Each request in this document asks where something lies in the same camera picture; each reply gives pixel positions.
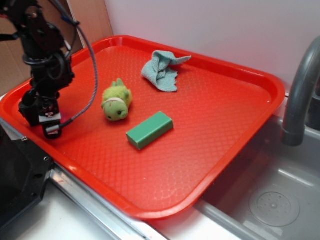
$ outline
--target red tray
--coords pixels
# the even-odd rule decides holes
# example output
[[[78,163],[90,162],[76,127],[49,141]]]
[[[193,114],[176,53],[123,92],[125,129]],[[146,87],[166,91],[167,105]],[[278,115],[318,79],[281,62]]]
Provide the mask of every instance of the red tray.
[[[93,45],[99,90],[91,108],[49,140],[18,112],[26,82],[0,102],[0,115],[54,160],[125,213],[139,219],[174,215],[194,204],[282,103],[285,89],[274,76],[146,40],[115,36]],[[178,71],[177,92],[162,92],[141,76],[155,50],[191,55]],[[76,78],[60,91],[62,122],[89,102],[94,71],[89,51],[73,56]],[[109,122],[103,91],[121,78],[131,89],[129,116]],[[126,132],[162,111],[174,129],[142,150]]]

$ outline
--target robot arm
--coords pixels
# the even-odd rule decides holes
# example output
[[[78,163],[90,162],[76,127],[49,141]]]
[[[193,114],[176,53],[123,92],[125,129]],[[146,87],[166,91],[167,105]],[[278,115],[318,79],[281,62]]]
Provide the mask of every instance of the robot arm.
[[[19,104],[19,111],[33,127],[42,125],[44,135],[56,139],[61,129],[47,129],[60,124],[59,90],[75,77],[71,57],[64,55],[67,47],[58,28],[48,23],[36,0],[0,0],[0,17],[7,18],[16,28],[13,35],[0,34],[0,41],[20,38],[23,61],[31,67],[31,90]]]

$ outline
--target green block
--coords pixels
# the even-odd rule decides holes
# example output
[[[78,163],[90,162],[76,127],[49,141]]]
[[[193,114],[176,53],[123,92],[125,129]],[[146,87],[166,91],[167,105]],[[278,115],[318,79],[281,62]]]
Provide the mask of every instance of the green block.
[[[161,111],[126,133],[130,143],[141,150],[174,127],[170,117]]]

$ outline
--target tray rim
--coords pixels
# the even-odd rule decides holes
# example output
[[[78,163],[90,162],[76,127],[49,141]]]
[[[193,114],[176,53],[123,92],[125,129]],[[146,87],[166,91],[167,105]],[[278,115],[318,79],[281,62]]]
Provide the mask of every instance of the tray rim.
[[[39,136],[34,134],[31,128],[22,126],[10,114],[7,113],[8,106],[6,106],[6,102],[9,101],[10,98],[15,96],[14,93],[21,91],[21,89],[24,89],[26,87],[26,85],[29,85],[30,79],[17,86],[3,97],[3,99],[0,101],[0,117],[2,117],[6,122],[12,125],[17,131],[21,132],[24,136],[27,136],[32,141],[34,141],[39,147],[44,149],[48,154],[50,154],[53,157],[55,161],[58,162],[58,164],[61,164],[61,161],[57,159],[68,159],[63,161],[62,167],[64,169],[72,173],[76,178],[79,178],[79,176],[81,176],[81,178],[85,178],[86,185],[88,185],[88,183],[94,183],[94,191],[96,191],[105,199],[109,200],[112,204],[123,210],[125,213],[143,220],[166,218],[192,206],[199,199],[201,194],[209,187],[209,185],[215,180],[215,178],[217,178],[218,175],[221,172],[223,172],[223,170],[231,163],[232,159],[244,147],[243,142],[246,142],[247,144],[247,142],[249,142],[249,140],[255,135],[255,133],[272,116],[274,111],[281,105],[285,98],[285,87],[280,81],[280,79],[269,73],[132,36],[111,36],[101,39],[96,43],[92,44],[95,53],[98,53],[103,49],[109,47],[124,46],[134,46],[135,49],[137,48],[137,46],[140,46],[142,47],[142,49],[139,50],[150,54],[155,50],[164,50],[173,52],[176,57],[192,55],[192,58],[184,64],[196,66],[197,68],[205,69],[214,73],[217,72],[212,71],[212,68],[214,68],[215,66],[219,66],[221,69],[219,69],[218,74],[224,73],[224,76],[227,75],[231,78],[235,78],[235,75],[238,77],[249,76],[248,78],[246,78],[247,80],[245,80],[244,82],[248,82],[250,84],[259,86],[265,89],[271,95],[272,101],[269,107],[262,115],[259,116],[257,121],[255,121],[254,124],[250,127],[250,129],[246,131],[244,135],[241,137],[241,139],[244,139],[245,141],[238,140],[232,147],[238,150],[237,153],[228,152],[225,156],[223,156],[222,159],[229,159],[227,161],[227,164],[225,160],[221,159],[214,167],[214,171],[212,169],[204,177],[203,181],[201,181],[196,186],[195,190],[192,191],[191,194],[189,194],[184,200],[182,200],[178,204],[172,207],[168,207],[167,209],[146,211],[141,208],[138,208],[133,204],[130,204],[130,202],[122,195],[118,194],[117,192],[114,192],[110,187],[102,184],[100,181],[96,181],[94,176],[86,172],[84,169],[81,169],[81,167],[79,167],[76,170],[71,169],[71,160],[69,158],[63,156],[63,154],[61,153],[57,153],[54,147],[52,147],[48,142],[43,141]],[[89,57],[90,54],[88,48],[80,50],[79,52],[72,55],[72,66],[76,66],[77,64],[81,63],[85,59],[88,59]]]

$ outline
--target white wall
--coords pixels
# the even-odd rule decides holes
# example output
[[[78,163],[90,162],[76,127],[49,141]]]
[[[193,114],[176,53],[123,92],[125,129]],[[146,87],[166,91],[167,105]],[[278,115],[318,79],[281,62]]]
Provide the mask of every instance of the white wall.
[[[261,70],[287,92],[320,35],[319,0],[105,0],[114,35],[130,35]]]

